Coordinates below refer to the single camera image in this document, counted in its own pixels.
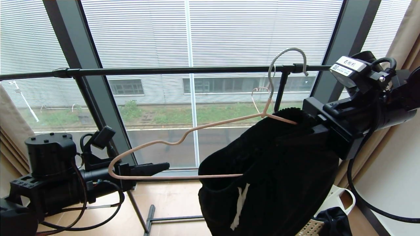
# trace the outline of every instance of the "wire hanger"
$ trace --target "wire hanger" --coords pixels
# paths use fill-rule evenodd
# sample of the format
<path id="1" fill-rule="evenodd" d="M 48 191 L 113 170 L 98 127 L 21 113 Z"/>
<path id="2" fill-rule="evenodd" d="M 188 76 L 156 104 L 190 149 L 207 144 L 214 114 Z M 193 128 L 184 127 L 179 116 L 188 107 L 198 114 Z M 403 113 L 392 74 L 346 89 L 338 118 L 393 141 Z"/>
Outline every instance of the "wire hanger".
<path id="1" fill-rule="evenodd" d="M 299 48 L 295 48 L 295 47 L 288 48 L 288 49 L 284 50 L 283 52 L 279 53 L 273 59 L 273 61 L 270 64 L 270 67 L 268 69 L 268 80 L 270 82 L 270 88 L 274 88 L 273 81 L 272 81 L 272 78 L 271 78 L 271 71 L 274 67 L 274 63 L 276 62 L 278 57 L 280 57 L 281 55 L 283 55 L 284 53 L 286 53 L 288 51 L 297 51 L 297 52 L 302 54 L 302 57 L 303 57 L 303 73 L 305 74 L 305 76 L 308 76 L 308 73 L 306 72 L 306 56 L 305 56 L 305 53 L 302 50 L 300 50 Z M 166 144 L 166 145 L 171 145 L 171 146 L 178 145 L 178 144 L 180 144 L 184 141 L 184 139 L 186 138 L 186 136 L 189 133 L 191 133 L 195 130 L 200 130 L 200 129 L 209 128 L 209 127 L 213 127 L 213 126 L 223 125 L 223 124 L 232 123 L 232 122 L 236 122 L 236 121 L 243 121 L 243 120 L 247 120 L 247 119 L 251 119 L 251 118 L 255 118 L 255 117 L 264 118 L 266 116 L 270 117 L 272 119 L 276 119 L 278 121 L 282 121 L 282 122 L 286 122 L 286 123 L 289 123 L 289 124 L 296 125 L 297 123 L 294 122 L 294 121 L 291 121 L 291 120 L 288 120 L 288 119 L 285 119 L 285 118 L 278 117 L 278 116 L 271 115 L 271 114 L 267 113 L 267 109 L 268 109 L 268 106 L 271 103 L 273 93 L 274 93 L 274 90 L 272 89 L 271 92 L 270 92 L 270 97 L 268 98 L 268 100 L 265 104 L 264 110 L 261 113 L 257 113 L 257 114 L 254 114 L 254 115 L 242 116 L 242 117 L 233 118 L 233 119 L 228 119 L 228 120 L 224 120 L 224 121 L 218 121 L 218 122 L 214 122 L 214 123 L 210 123 L 210 124 L 206 124 L 206 125 L 191 128 L 191 129 L 187 130 L 187 132 L 185 132 L 184 135 L 181 137 L 181 139 L 177 142 L 168 142 L 168 141 L 165 141 L 165 140 L 155 140 L 155 141 L 151 141 L 151 142 L 139 145 L 137 147 L 131 148 L 130 150 L 127 150 L 127 151 L 121 153 L 120 155 L 116 156 L 111 161 L 111 163 L 108 166 L 108 173 L 110 174 L 110 176 L 112 176 L 116 179 L 124 179 L 124 180 L 199 179 L 199 178 L 225 178 L 225 177 L 241 176 L 242 174 L 202 175 L 202 176 L 120 176 L 120 175 L 117 175 L 117 174 L 114 173 L 113 168 L 114 168 L 115 163 L 117 163 L 117 161 L 121 160 L 121 158 L 123 158 L 123 157 L 137 151 L 137 150 L 140 150 L 142 148 L 145 148 L 145 147 L 148 147 L 148 146 L 151 146 L 151 145 L 154 145 L 154 144 L 159 144 L 159 143 Z"/>

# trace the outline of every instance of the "white wall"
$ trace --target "white wall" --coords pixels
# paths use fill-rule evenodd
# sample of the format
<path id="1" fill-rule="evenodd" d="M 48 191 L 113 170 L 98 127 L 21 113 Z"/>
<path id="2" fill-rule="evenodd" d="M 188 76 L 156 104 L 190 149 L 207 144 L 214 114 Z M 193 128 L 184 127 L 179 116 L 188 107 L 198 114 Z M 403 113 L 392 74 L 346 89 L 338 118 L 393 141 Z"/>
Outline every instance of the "white wall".
<path id="1" fill-rule="evenodd" d="M 394 215 L 420 218 L 420 113 L 398 126 L 356 188 L 375 207 Z M 420 224 L 376 214 L 393 236 L 420 235 Z"/>

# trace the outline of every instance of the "grass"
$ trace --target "grass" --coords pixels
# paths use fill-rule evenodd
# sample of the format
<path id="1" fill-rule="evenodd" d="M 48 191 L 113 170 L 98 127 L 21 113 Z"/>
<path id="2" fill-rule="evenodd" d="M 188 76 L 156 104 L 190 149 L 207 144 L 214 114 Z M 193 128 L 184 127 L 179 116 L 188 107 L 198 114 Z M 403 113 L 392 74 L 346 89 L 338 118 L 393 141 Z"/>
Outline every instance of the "grass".
<path id="1" fill-rule="evenodd" d="M 257 103 L 261 112 L 264 109 L 264 103 Z M 286 107 L 302 107 L 302 102 L 284 102 L 281 109 Z M 257 112 L 252 103 L 229 103 L 229 104 L 197 104 L 197 122 L 211 123 L 226 119 L 232 119 L 245 115 L 252 115 Z M 124 106 L 119 106 L 118 110 L 126 125 L 142 124 L 192 124 L 191 105 L 154 105 L 137 106 L 135 101 L 128 101 Z M 79 114 L 88 114 L 87 109 L 75 107 L 71 109 L 34 109 L 39 122 L 35 121 L 28 109 L 20 110 L 22 116 L 32 128 L 41 127 L 82 127 L 79 120 Z M 94 125 L 90 118 L 89 125 Z M 260 118 L 253 118 L 247 122 L 257 122 Z"/>

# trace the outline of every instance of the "white label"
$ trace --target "white label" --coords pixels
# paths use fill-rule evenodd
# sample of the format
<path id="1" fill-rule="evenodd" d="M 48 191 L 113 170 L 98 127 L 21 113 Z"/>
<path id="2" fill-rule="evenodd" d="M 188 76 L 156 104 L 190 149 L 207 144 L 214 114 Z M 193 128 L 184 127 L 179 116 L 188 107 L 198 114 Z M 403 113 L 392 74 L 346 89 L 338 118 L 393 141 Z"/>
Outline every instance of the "white label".
<path id="1" fill-rule="evenodd" d="M 339 64 L 334 64 L 334 65 L 330 68 L 330 70 L 335 71 L 335 72 L 337 72 L 337 73 L 340 73 L 340 74 L 342 74 L 342 75 L 344 75 L 344 76 L 349 76 L 349 74 L 351 74 L 351 73 L 353 72 L 352 70 L 347 69 L 347 68 L 345 68 L 345 67 L 343 67 L 343 66 L 340 66 Z"/>
<path id="2" fill-rule="evenodd" d="M 366 67 L 366 64 L 363 64 L 362 62 L 359 62 L 353 58 L 349 58 L 346 56 L 340 57 L 340 59 L 338 59 L 336 63 L 351 68 L 358 72 L 361 72 Z"/>

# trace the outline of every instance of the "black garment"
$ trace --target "black garment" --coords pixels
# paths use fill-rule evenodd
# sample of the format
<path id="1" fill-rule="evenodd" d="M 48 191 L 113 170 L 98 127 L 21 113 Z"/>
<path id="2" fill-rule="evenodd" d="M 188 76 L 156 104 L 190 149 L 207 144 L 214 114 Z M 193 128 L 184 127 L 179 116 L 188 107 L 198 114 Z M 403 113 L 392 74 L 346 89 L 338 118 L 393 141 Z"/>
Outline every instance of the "black garment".
<path id="1" fill-rule="evenodd" d="M 339 207 L 333 207 L 318 213 L 314 220 L 323 221 L 320 236 L 352 236 L 349 219 Z"/>
<path id="2" fill-rule="evenodd" d="M 316 121 L 298 108 L 274 115 L 298 125 L 264 118 L 201 163 L 199 175 L 243 173 L 200 180 L 201 211 L 213 236 L 294 236 L 331 189 L 339 160 L 325 138 L 310 135 Z M 232 230 L 238 187 L 243 191 L 246 184 L 239 225 Z"/>

